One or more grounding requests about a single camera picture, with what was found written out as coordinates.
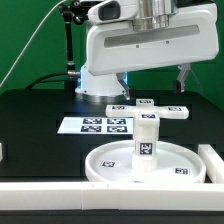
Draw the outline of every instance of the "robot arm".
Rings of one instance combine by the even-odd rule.
[[[73,1],[73,21],[89,23],[87,61],[76,93],[97,102],[101,97],[127,99],[130,91],[118,78],[122,73],[171,65],[181,69],[175,84],[182,92],[190,63],[211,60],[219,50],[217,6],[201,2],[204,0]]]
[[[146,1],[156,10],[142,13]],[[136,9],[127,10],[130,17],[121,6],[119,18],[100,20],[100,9],[109,2],[115,1],[89,10],[90,22],[97,24],[87,36],[87,67],[93,75],[211,60],[218,53],[216,4],[175,9],[170,0],[140,0],[143,4],[128,6]]]

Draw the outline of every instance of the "black tabletop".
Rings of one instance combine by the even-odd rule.
[[[136,97],[154,99],[158,106],[179,105],[189,109],[187,120],[161,119],[159,140],[179,144],[193,151],[197,151],[198,144],[211,144],[221,156],[224,155],[224,112],[199,94],[136,91]],[[135,100],[119,104],[135,105]],[[0,142],[4,159],[0,163],[0,181],[86,180],[84,162],[92,149],[105,143],[132,139],[132,136],[59,135],[57,131],[65,116],[105,117],[105,108],[106,104],[77,100],[64,90],[10,90],[2,94]],[[190,220],[191,223],[211,223],[214,217],[216,223],[224,221],[222,213],[218,213],[219,218],[217,213],[158,211],[73,211],[69,214],[64,211],[57,214],[43,212],[42,215],[40,212],[3,213],[0,213],[0,221],[4,220],[4,223],[49,223],[47,220],[50,218],[54,220],[52,223],[188,223]],[[22,221],[19,222],[16,217],[21,217]],[[38,218],[31,222],[28,217]],[[92,221],[87,221],[87,217],[91,217]]]

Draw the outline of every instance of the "white block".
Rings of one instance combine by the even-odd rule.
[[[0,183],[0,210],[82,209],[81,183]]]
[[[224,183],[224,161],[211,147],[199,145],[198,154],[204,160],[207,174],[213,183]]]
[[[224,211],[224,187],[220,184],[123,185],[120,209]]]
[[[154,105],[153,99],[136,99],[136,106],[150,106]]]

